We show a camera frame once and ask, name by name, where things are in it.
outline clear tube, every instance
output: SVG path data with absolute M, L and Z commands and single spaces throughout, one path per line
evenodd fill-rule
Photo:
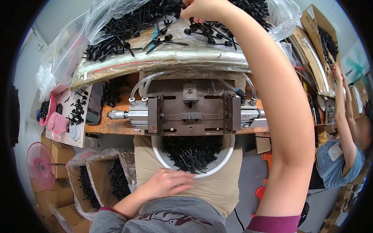
M 250 80 L 250 78 L 249 78 L 245 73 L 241 73 L 241 74 L 242 74 L 242 76 L 246 79 L 246 81 L 247 81 L 247 83 L 249 84 L 249 86 L 251 87 L 251 91 L 252 91 L 252 93 L 253 93 L 252 98 L 257 99 L 257 98 L 256 98 L 256 91 L 255 91 L 255 88 L 254 88 L 254 84 L 253 84 L 253 82 Z
M 145 88 L 144 88 L 144 94 L 143 94 L 143 97 L 142 98 L 146 98 L 148 96 L 148 89 L 149 89 L 149 86 L 150 86 L 150 82 L 152 81 L 153 79 L 147 81 L 145 83 Z
M 234 86 L 232 86 L 231 84 L 227 83 L 226 81 L 224 81 L 221 77 L 217 76 L 214 72 L 213 72 L 213 75 L 216 77 L 217 80 L 219 80 L 222 84 L 224 84 L 226 87 L 228 87 L 229 89 L 233 90 L 235 93 L 236 93 L 236 90 L 237 88 L 235 88 Z
M 137 91 L 137 89 L 139 88 L 139 86 L 143 83 L 145 83 L 146 81 L 149 81 L 149 80 L 152 80 L 153 78 L 156 78 L 158 76 L 161 76 L 161 75 L 165 75 L 165 74 L 168 74 L 168 73 L 172 73 L 172 72 L 175 72 L 177 70 L 165 70 L 165 71 L 161 71 L 161 72 L 158 72 L 158 73 L 155 73 L 155 74 L 152 74 L 152 75 L 149 75 L 147 76 L 146 78 L 144 78 L 143 80 L 139 81 L 135 86 L 134 88 L 132 89 L 131 91 L 131 97 L 130 98 L 134 98 L 135 96 L 135 92 Z

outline pink electric fan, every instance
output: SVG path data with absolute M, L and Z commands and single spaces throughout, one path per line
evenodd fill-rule
M 27 169 L 32 181 L 42 190 L 51 189 L 56 177 L 56 164 L 48 147 L 34 142 L 27 151 Z

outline black cable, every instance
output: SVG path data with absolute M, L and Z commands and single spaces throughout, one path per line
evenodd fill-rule
M 234 208 L 234 212 L 236 213 L 237 220 L 238 220 L 239 223 L 241 224 L 242 230 L 245 231 L 244 225 L 242 225 L 242 222 L 241 222 L 241 220 L 240 220 L 239 217 L 238 217 L 238 214 L 237 214 L 236 208 Z
M 329 188 L 326 188 L 326 189 L 321 190 L 321 191 L 319 191 L 319 192 L 315 192 L 315 193 L 313 193 L 313 194 L 311 194 L 311 195 L 309 195 L 309 196 L 312 196 L 312 195 L 314 195 L 314 194 L 318 194 L 318 193 L 324 192 L 324 191 L 327 190 L 327 189 L 329 189 Z

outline blue denim shirt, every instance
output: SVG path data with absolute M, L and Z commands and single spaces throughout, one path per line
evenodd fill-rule
M 355 162 L 345 177 L 342 175 L 344 161 L 345 157 L 339 140 L 329 140 L 318 148 L 316 167 L 324 181 L 325 188 L 336 188 L 352 182 L 359 175 L 365 156 L 363 151 L 356 146 Z

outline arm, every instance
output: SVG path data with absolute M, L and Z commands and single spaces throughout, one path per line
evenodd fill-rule
M 256 216 L 300 215 L 310 182 L 315 141 L 311 110 L 297 74 L 272 37 L 243 10 L 226 0 L 190 3 L 184 0 L 188 7 L 181 17 L 195 17 L 195 22 L 200 21 L 196 18 L 219 21 L 227 26 L 240 44 L 261 90 L 273 163 Z
M 346 119 L 348 126 L 351 131 L 352 139 L 355 141 L 355 120 L 354 120 L 354 112 L 352 111 L 352 98 L 350 88 L 348 87 L 347 77 L 345 76 L 344 72 L 341 70 L 341 74 L 343 77 L 343 87 L 346 90 Z
M 342 145 L 343 155 L 345 157 L 345 167 L 343 168 L 343 176 L 345 177 L 352 166 L 354 165 L 356 158 L 356 146 L 352 139 L 352 133 L 350 126 L 346 118 L 345 100 L 343 95 L 343 84 L 341 70 L 337 64 L 333 64 L 334 77 L 337 79 L 337 95 L 335 97 L 335 115 L 334 119 L 337 124 L 339 138 Z
M 192 179 L 194 176 L 195 174 L 184 171 L 159 168 L 148 181 L 118 202 L 113 209 L 126 217 L 126 219 L 132 219 L 145 202 L 154 198 L 172 196 L 193 188 L 193 186 L 185 183 L 194 183 Z

